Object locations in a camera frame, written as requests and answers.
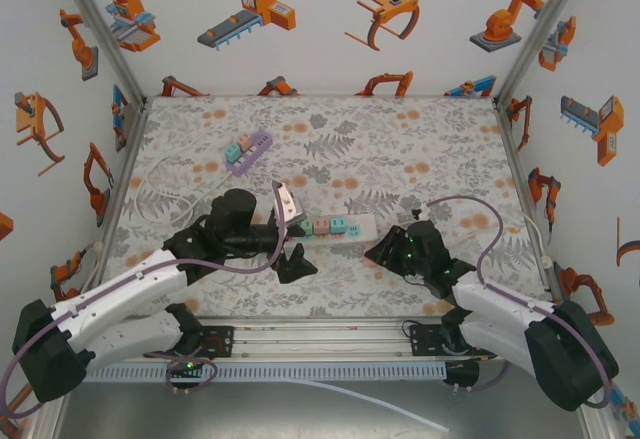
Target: gray floral pattern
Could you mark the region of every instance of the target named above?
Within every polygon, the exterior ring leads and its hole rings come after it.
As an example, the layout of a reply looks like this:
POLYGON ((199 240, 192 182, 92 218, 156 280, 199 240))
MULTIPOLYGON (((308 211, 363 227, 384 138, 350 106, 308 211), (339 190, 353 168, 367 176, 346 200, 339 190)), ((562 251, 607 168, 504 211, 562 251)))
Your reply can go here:
MULTIPOLYGON (((489 100, 449 98, 156 98, 146 125, 107 264, 107 277, 141 261, 177 230, 155 225, 181 215, 199 198, 192 219, 233 187, 258 198, 255 219, 269 217, 272 179, 284 181, 309 215, 372 213, 382 237, 410 211, 446 195, 482 197, 503 216, 505 233, 484 263, 486 277, 542 297, 536 261, 489 100), (243 132, 264 128, 274 143, 241 177, 226 177, 223 151, 243 132), (146 171, 162 156, 184 148, 146 171), (138 206, 143 220, 134 207, 138 206)), ((475 263, 497 224, 471 201, 434 206, 429 216, 452 255, 475 263)), ((140 310, 154 313, 186 301, 200 315, 417 316, 446 306, 424 287, 363 258, 369 245, 307 248, 319 272, 280 285, 272 271, 252 276, 215 272, 140 310)), ((232 261, 256 266, 264 255, 232 261)))

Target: white cable tray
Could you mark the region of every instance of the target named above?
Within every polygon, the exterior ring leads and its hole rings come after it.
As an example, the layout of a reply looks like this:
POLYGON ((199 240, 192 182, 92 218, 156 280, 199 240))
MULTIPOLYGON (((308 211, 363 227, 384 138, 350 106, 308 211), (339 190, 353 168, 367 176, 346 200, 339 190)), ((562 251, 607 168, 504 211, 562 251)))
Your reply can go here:
MULTIPOLYGON (((234 363, 219 362, 215 382, 305 381, 438 381, 447 378, 442 361, 349 363, 234 363)), ((162 383, 166 362, 126 362, 107 366, 86 377, 92 383, 162 383)), ((174 383, 207 379, 213 369, 189 371, 191 377, 172 378, 174 383)))

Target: floral tablecloth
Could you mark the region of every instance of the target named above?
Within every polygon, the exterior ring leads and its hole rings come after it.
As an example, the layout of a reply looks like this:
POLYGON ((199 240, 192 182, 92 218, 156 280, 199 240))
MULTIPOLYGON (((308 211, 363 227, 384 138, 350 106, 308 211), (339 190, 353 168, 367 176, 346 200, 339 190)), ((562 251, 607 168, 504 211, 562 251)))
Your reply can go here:
MULTIPOLYGON (((503 238, 484 264, 485 276, 534 297, 544 294, 497 120, 485 99, 156 98, 105 277, 135 265, 185 227, 189 215, 169 226, 152 223, 176 218, 207 191, 193 218, 207 214, 216 195, 241 187, 258 197, 254 220, 266 221, 272 179, 287 183, 308 215, 375 214, 380 237, 427 200, 450 194, 484 198, 505 222, 503 238), (225 145, 258 128, 271 132, 273 146, 246 176, 227 177, 225 145), (145 220, 134 207, 136 195, 145 220)), ((430 217, 452 255, 473 264, 497 230, 490 211, 471 201, 435 206, 430 217)), ((389 317, 449 309, 426 288, 363 259, 364 249, 308 248, 306 257, 319 272, 289 285, 280 285, 271 270, 252 276, 215 272, 138 312, 178 301, 203 316, 389 317)), ((260 255, 233 262, 249 266, 264 260, 260 255)))

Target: pink block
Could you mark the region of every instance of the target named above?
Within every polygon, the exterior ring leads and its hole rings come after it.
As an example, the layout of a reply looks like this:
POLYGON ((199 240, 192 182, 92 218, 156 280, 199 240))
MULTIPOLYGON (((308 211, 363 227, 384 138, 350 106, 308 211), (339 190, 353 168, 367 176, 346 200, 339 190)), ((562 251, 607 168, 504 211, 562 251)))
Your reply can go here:
POLYGON ((330 229, 331 225, 329 223, 329 219, 324 219, 321 217, 320 219, 316 219, 315 221, 313 221, 313 234, 315 236, 329 234, 330 229))
POLYGON ((253 146, 253 139, 249 134, 243 134, 238 138, 238 145, 242 152, 247 152, 251 146, 253 146))

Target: white wall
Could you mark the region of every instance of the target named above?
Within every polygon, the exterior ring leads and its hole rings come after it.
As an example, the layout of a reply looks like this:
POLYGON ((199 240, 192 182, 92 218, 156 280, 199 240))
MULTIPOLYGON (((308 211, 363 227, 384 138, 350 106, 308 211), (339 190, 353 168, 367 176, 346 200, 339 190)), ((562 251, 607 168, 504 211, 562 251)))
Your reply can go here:
MULTIPOLYGON (((14 231, 0 241, 0 370, 11 357, 11 343, 22 307, 38 298, 54 302, 49 268, 63 264, 79 249, 100 237, 89 194, 83 184, 83 163, 93 141, 118 178, 125 151, 115 152, 112 129, 112 86, 117 82, 102 51, 97 77, 83 82, 80 64, 71 50, 71 35, 60 24, 59 10, 78 12, 72 0, 0 0, 3 27, 0 41, 0 212, 14 221, 14 231), (42 177, 49 160, 34 141, 16 133, 13 95, 39 92, 58 110, 65 131, 50 141, 65 159, 42 177)), ((79 31, 96 45, 89 29, 79 31)), ((45 114, 45 126, 54 130, 45 114)), ((94 167, 94 184, 107 186, 94 167)), ((77 287, 92 268, 92 258, 73 284, 77 287)), ((24 384, 21 373, 12 392, 24 384)))
MULTIPOLYGON (((616 217, 622 219, 623 243, 640 239, 638 4, 640 0, 571 0, 561 17, 577 18, 568 56, 556 72, 531 66, 516 94, 520 100, 527 94, 533 98, 531 140, 520 153, 525 171, 538 166, 562 183, 550 255, 564 267, 591 274, 602 287, 616 321, 599 332, 620 364, 616 382, 636 401, 640 253, 627 254, 616 267, 616 217), (599 110, 614 94, 624 106, 625 124, 618 133, 617 157, 601 167, 590 134, 560 118, 560 98, 566 95, 599 110)), ((514 125, 516 141, 521 135, 519 121, 514 125)), ((539 206, 538 219, 544 224, 543 204, 539 206)), ((575 297, 587 312, 596 310, 589 294, 575 297)))
MULTIPOLYGON (((111 1, 95 0, 102 8, 111 1)), ((344 35, 366 37, 371 13, 357 0, 280 0, 296 10, 295 29, 268 25, 216 51, 197 37, 238 12, 240 0, 141 1, 156 16, 162 39, 145 51, 123 53, 147 95, 158 94, 167 75, 219 95, 256 94, 278 75, 302 94, 354 94, 372 76, 409 70, 415 74, 410 94, 441 95, 490 74, 498 76, 499 87, 524 43, 489 54, 469 42, 510 0, 420 0, 421 17, 412 34, 401 41, 379 31, 379 52, 344 35)), ((393 27, 401 30, 408 15, 396 20, 393 27)), ((515 31, 526 39, 534 22, 525 7, 515 31)), ((394 90, 395 84, 380 87, 380 92, 394 90)))

